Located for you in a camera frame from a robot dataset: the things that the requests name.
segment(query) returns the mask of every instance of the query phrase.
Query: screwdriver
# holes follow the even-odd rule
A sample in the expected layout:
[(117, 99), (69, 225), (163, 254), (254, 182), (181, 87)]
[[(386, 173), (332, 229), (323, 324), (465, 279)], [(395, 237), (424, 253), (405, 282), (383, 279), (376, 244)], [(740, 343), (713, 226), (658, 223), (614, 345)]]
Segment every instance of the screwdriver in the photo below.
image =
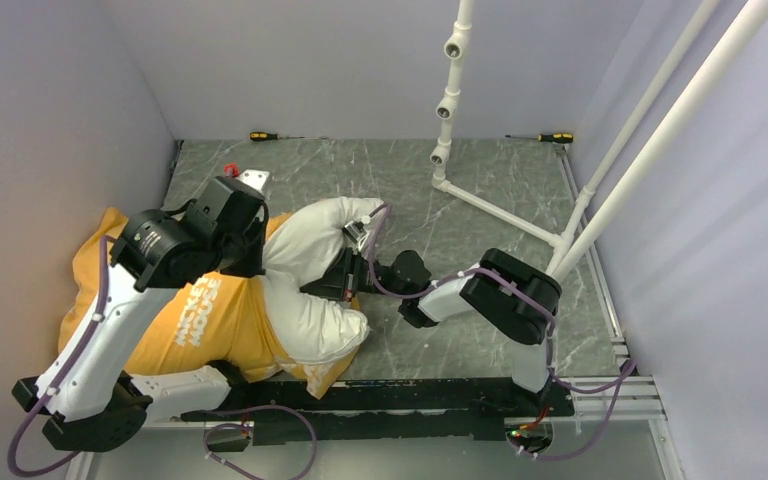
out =
[(251, 140), (252, 142), (266, 142), (269, 140), (293, 140), (293, 139), (327, 140), (328, 137), (288, 137), (286, 135), (279, 135), (277, 133), (266, 133), (266, 132), (251, 132), (249, 134), (249, 140)]
[(547, 133), (545, 135), (537, 135), (536, 137), (526, 137), (522, 135), (505, 135), (505, 138), (524, 138), (527, 140), (537, 140), (538, 142), (560, 143), (560, 144), (572, 143), (572, 139), (573, 139), (571, 133)]

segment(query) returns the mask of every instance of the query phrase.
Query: white pipe frame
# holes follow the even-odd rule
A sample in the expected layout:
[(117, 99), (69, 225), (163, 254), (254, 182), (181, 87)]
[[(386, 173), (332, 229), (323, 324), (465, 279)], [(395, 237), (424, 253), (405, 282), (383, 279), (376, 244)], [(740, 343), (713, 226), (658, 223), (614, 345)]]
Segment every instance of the white pipe frame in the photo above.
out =
[(629, 138), (631, 138), (631, 135), (636, 131), (655, 98), (663, 90), (664, 85), (666, 85), (676, 67), (686, 55), (693, 41), (707, 24), (720, 0), (702, 0), (625, 124), (623, 124), (617, 137), (605, 153), (599, 167), (593, 173), (590, 181), (582, 188), (575, 200), (569, 221), (561, 234), (544, 230), (453, 185), (446, 179), (446, 163), (449, 160), (449, 153), (452, 147), (452, 129), (458, 103), (460, 102), (461, 75), (472, 30), (473, 3), (474, 0), (460, 1), (458, 17), (454, 24), (452, 36), (443, 48), (444, 53), (451, 60), (451, 65), (443, 99), (437, 106), (437, 115), (442, 119), (442, 126), (440, 128), (440, 137), (437, 139), (437, 146), (431, 152), (430, 157), (431, 163), (435, 165), (431, 184), (435, 188), (450, 193), (548, 243), (554, 249), (554, 252), (546, 272), (558, 281), (562, 281), (566, 277), (575, 264), (578, 263), (578, 260), (596, 241), (599, 234), (616, 216), (633, 189), (649, 171), (654, 161), (663, 153), (665, 147), (675, 137), (680, 127), (695, 112), (698, 104), (717, 80), (719, 80), (725, 68), (734, 60), (737, 53), (742, 50), (749, 39), (768, 18), (768, 0), (749, 0), (747, 2), (732, 25), (723, 34), (717, 46), (714, 47), (714, 50), (711, 51), (711, 54), (696, 72), (693, 79), (688, 83), (688, 86), (679, 98), (676, 99), (661, 124), (652, 133), (632, 165), (605, 200), (602, 208), (599, 209), (593, 220), (582, 231), (578, 240), (573, 243), (576, 229), (580, 225), (584, 212), (596, 193), (597, 187), (605, 178), (611, 166), (613, 166), (619, 153), (628, 143)]

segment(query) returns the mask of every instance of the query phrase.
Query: gray tile floor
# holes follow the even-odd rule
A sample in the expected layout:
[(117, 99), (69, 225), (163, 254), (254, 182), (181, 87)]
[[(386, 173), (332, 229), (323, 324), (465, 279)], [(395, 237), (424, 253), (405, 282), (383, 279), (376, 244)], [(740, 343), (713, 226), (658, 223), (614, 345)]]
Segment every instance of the gray tile floor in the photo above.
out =
[[(267, 200), (274, 213), (333, 196), (380, 197), (393, 205), (379, 257), (389, 263), (413, 249), (435, 276), (469, 266), (497, 247), (537, 268), (551, 248), (515, 227), (431, 187), (433, 140), (187, 141), (165, 208), (198, 194), (234, 162), (272, 172)], [(521, 140), (455, 141), (447, 167), (457, 186), (550, 231), (572, 210), (552, 147)], [(559, 371), (613, 375), (614, 353), (587, 259), (563, 282)], [(397, 300), (361, 298), (372, 333), (344, 379), (495, 377), (511, 372), (509, 341), (478, 314), (417, 330), (403, 322)]]

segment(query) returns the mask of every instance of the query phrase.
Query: purple cable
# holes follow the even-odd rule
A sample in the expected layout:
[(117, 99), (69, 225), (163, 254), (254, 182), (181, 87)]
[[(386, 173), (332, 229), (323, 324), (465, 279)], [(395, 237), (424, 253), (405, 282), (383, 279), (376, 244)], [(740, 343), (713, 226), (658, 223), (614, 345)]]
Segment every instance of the purple cable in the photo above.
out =
[(391, 210), (392, 210), (392, 207), (385, 203), (385, 204), (379, 205), (372, 212), (369, 213), (369, 216), (372, 217), (380, 211), (384, 212), (384, 218), (378, 223), (378, 225), (375, 226), (375, 229), (373, 229), (372, 231), (372, 234), (369, 239), (369, 252), (367, 253), (367, 262), (369, 263), (369, 274), (372, 277), (372, 283), (375, 285), (375, 287), (378, 288), (378, 290), (380, 290), (381, 293), (385, 295), (402, 299), (402, 300), (411, 300), (414, 298), (424, 297), (431, 291), (435, 290), (438, 286), (443, 285), (444, 283), (450, 282), (452, 280), (455, 280), (457, 278), (466, 277), (473, 274), (482, 274), (492, 278), (501, 286), (505, 287), (511, 293), (516, 295), (517, 298), (519, 298), (520, 300), (528, 304), (530, 307), (540, 312), (540, 314), (546, 318), (549, 324), (549, 328), (547, 331), (548, 335), (546, 339), (546, 352), (547, 352), (546, 360), (548, 364), (547, 368), (549, 370), (549, 376), (552, 377), (552, 380), (555, 383), (557, 383), (558, 385), (561, 385), (562, 387), (572, 392), (582, 393), (582, 394), (599, 393), (599, 392), (604, 392), (605, 390), (612, 387), (617, 387), (617, 388), (614, 390), (614, 394), (611, 397), (611, 403), (610, 405), (608, 405), (608, 411), (605, 412), (605, 417), (599, 423), (599, 427), (596, 429), (596, 432), (593, 434), (593, 436), (590, 437), (587, 443), (585, 443), (581, 448), (579, 448), (578, 450), (575, 450), (574, 452), (565, 453), (563, 455), (550, 455), (550, 456), (538, 455), (535, 458), (538, 460), (545, 460), (545, 461), (569, 460), (571, 458), (575, 458), (581, 455), (582, 453), (586, 452), (591, 447), (593, 447), (593, 445), (596, 444), (596, 442), (599, 440), (599, 438), (602, 436), (603, 433), (605, 433), (605, 430), (608, 428), (608, 420), (610, 420), (611, 414), (613, 414), (614, 412), (614, 406), (616, 406), (616, 403), (617, 403), (617, 398), (619, 398), (619, 394), (620, 394), (619, 386), (622, 384), (622, 382), (626, 378), (628, 378), (631, 375), (631, 372), (634, 371), (634, 368), (637, 366), (637, 361), (632, 359), (624, 366), (624, 368), (620, 372), (620, 375), (615, 380), (593, 389), (578, 388), (567, 382), (564, 382), (563, 380), (558, 378), (557, 375), (555, 375), (555, 369), (551, 366), (552, 353), (554, 351), (554, 344), (552, 341), (552, 337), (554, 336), (555, 329), (557, 327), (555, 322), (555, 316), (552, 315), (552, 312), (546, 310), (546, 308), (544, 308), (542, 305), (537, 303), (534, 299), (522, 293), (515, 286), (511, 285), (510, 282), (506, 281), (504, 278), (499, 276), (499, 274), (497, 274), (492, 270), (488, 270), (486, 268), (482, 268), (482, 267), (472, 268), (462, 272), (461, 274), (448, 275), (446, 277), (441, 278), (436, 284), (432, 284), (432, 286), (427, 288), (426, 290), (420, 293), (412, 294), (412, 295), (401, 295), (401, 294), (397, 294), (387, 290), (386, 288), (384, 288), (383, 285), (381, 285), (381, 282), (378, 281), (378, 277), (375, 275), (375, 244), (378, 241), (378, 235), (381, 233), (381, 229), (382, 229), (382, 226), (384, 225), (384, 222), (386, 222), (387, 218), (390, 216)]
[[(107, 242), (108, 240), (114, 241), (113, 238), (108, 237), (107, 235), (103, 235), (101, 237), (101, 242), (99, 244), (99, 288), (98, 288), (98, 300), (96, 301), (95, 312), (94, 312), (99, 315), (104, 314), (104, 307), (107, 304), (107, 292), (109, 290), (110, 280), (107, 275)], [(51, 383), (49, 384), (49, 388), (53, 388), (55, 390), (60, 388), (60, 384), (63, 383), (63, 379), (66, 378), (66, 375), (68, 375), (69, 372), (72, 370), (72, 367), (75, 366), (75, 363), (77, 363), (78, 359), (81, 357), (81, 354), (87, 348), (87, 345), (90, 343), (90, 340), (95, 334), (95, 331), (97, 328), (98, 328), (98, 322), (90, 322), (90, 324), (87, 326), (87, 329), (84, 330), (84, 334), (81, 335), (81, 338), (78, 340), (78, 344), (75, 346), (75, 349), (72, 351), (72, 354), (69, 355), (69, 357), (63, 363), (63, 367), (60, 368), (60, 370), (51, 380)], [(22, 437), (25, 435), (25, 432), (28, 430), (28, 427), (31, 425), (31, 422), (34, 420), (34, 417), (36, 417), (39, 414), (39, 412), (45, 407), (45, 405), (48, 403), (49, 400), (51, 400), (51, 395), (49, 395), (48, 392), (44, 393), (43, 396), (40, 397), (39, 400), (37, 400), (37, 402), (34, 404), (34, 406), (31, 408), (28, 414), (25, 415), (25, 419), (22, 420), (21, 424), (19, 424), (19, 428), (16, 429), (16, 433), (13, 435), (13, 439), (10, 440), (10, 446), (7, 449), (7, 468), (10, 469), (10, 473), (12, 473), (13, 475), (16, 475), (17, 477), (29, 478), (29, 477), (38, 477), (40, 475), (45, 475), (46, 473), (50, 473), (62, 467), (63, 465), (66, 465), (73, 458), (75, 458), (79, 453), (79, 452), (72, 452), (66, 455), (66, 457), (58, 460), (57, 462), (45, 468), (40, 468), (39, 470), (24, 470), (16, 462), (16, 453), (19, 450), (19, 442), (22, 440)]]
[[(220, 410), (220, 411), (209, 411), (205, 410), (205, 413), (211, 413), (215, 415), (220, 416), (230, 416), (230, 415), (244, 415), (246, 413), (251, 412), (258, 412), (262, 410), (280, 410), (282, 412), (287, 412), (289, 414), (295, 415), (299, 420), (302, 421), (302, 423), (305, 424), (305, 427), (307, 427), (308, 432), (310, 432), (310, 440), (313, 442), (313, 451), (310, 453), (310, 460), (308, 460), (307, 465), (305, 465), (305, 468), (302, 469), (301, 472), (299, 472), (298, 475), (291, 478), (290, 480), (299, 480), (300, 478), (304, 477), (305, 475), (310, 472), (310, 469), (313, 467), (313, 462), (316, 460), (316, 432), (313, 430), (313, 425), (310, 424), (310, 421), (304, 417), (301, 413), (297, 412), (296, 410), (293, 410), (289, 407), (284, 407), (282, 405), (261, 405), (259, 407), (250, 407), (250, 408), (243, 408), (241, 410)], [(225, 460), (224, 458), (220, 457), (219, 455), (216, 455), (215, 453), (210, 451), (210, 447), (207, 444), (207, 441), (210, 439), (210, 435), (213, 434), (213, 432), (218, 430), (227, 430), (229, 428), (235, 428), (238, 430), (247, 430), (242, 425), (238, 425), (235, 423), (222, 423), (219, 425), (216, 425), (215, 427), (211, 428), (204, 434), (204, 451), (207, 452), (207, 456), (222, 465), (225, 465), (226, 467), (230, 468), (231, 470), (239, 473), (240, 475), (243, 475), (244, 477), (250, 478), (251, 480), (264, 480), (260, 477), (257, 477), (255, 475), (252, 475), (251, 473), (243, 470), (242, 468), (238, 467), (236, 464), (229, 462)]]

